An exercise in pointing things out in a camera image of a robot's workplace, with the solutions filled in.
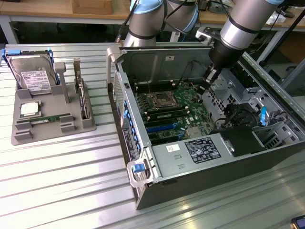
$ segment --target blue ram slot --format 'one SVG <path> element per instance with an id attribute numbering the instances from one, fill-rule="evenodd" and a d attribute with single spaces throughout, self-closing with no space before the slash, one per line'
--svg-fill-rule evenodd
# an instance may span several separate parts
<path id="1" fill-rule="evenodd" d="M 170 125 L 163 125 L 163 126 L 157 126 L 157 127 L 149 127 L 146 128 L 146 131 L 148 133 L 158 132 L 162 130 L 173 130 L 177 127 L 177 123 L 170 124 Z"/>

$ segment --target wooden table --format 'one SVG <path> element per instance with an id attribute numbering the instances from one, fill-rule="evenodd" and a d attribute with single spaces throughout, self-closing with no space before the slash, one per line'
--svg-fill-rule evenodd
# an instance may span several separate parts
<path id="1" fill-rule="evenodd" d="M 112 15 L 75 14 L 72 12 L 70 0 L 22 0 L 22 2 L 3 2 L 0 0 L 0 26 L 9 44 L 18 43 L 12 21 L 31 22 L 57 22 L 57 23 L 86 23 L 86 24 L 122 24 L 129 14 L 129 0 L 113 0 Z M 277 23 L 273 31 L 277 31 L 261 56 L 262 60 L 279 41 L 282 35 L 291 26 L 300 10 L 290 9 L 295 14 L 293 19 L 287 18 L 284 23 Z M 201 12 L 200 22 L 202 26 L 221 28 L 227 17 L 225 14 Z M 270 25 L 265 25 L 263 30 L 269 30 Z M 305 20 L 302 20 L 295 29 L 305 31 Z"/>

